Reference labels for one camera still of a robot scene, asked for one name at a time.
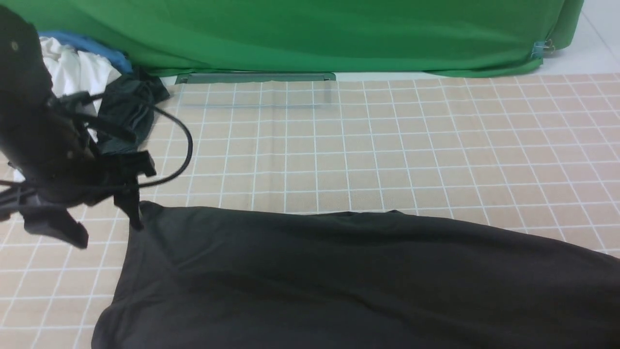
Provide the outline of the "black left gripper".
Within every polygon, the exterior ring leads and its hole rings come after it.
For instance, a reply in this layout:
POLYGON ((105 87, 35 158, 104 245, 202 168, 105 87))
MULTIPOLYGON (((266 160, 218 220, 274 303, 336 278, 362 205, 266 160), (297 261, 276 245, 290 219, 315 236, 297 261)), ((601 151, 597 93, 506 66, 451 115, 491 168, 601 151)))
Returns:
MULTIPOLYGON (((131 141, 135 135, 87 113, 94 100, 87 92, 40 102, 1 94, 1 152, 24 177, 1 192, 3 207, 73 207, 114 195, 114 205, 128 217, 131 228, 144 228, 138 176, 155 176, 154 161, 146 151, 99 151, 88 126, 131 141)), ((23 208, 22 217, 31 235, 87 248, 86 228, 64 208, 23 208)))

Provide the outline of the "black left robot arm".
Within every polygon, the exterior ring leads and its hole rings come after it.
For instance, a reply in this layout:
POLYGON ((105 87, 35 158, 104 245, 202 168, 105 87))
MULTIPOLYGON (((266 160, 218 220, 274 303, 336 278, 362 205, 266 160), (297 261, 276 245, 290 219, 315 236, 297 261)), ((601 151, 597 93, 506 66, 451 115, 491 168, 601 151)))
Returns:
POLYGON ((135 133, 91 115, 95 96, 88 92, 55 97, 36 29, 5 6, 0 44, 0 147, 25 178, 1 182, 1 220, 19 213, 29 234, 84 249, 89 235, 68 209, 113 197, 141 230, 138 176, 155 175, 151 155, 101 153, 87 129, 124 141, 135 141, 135 133))

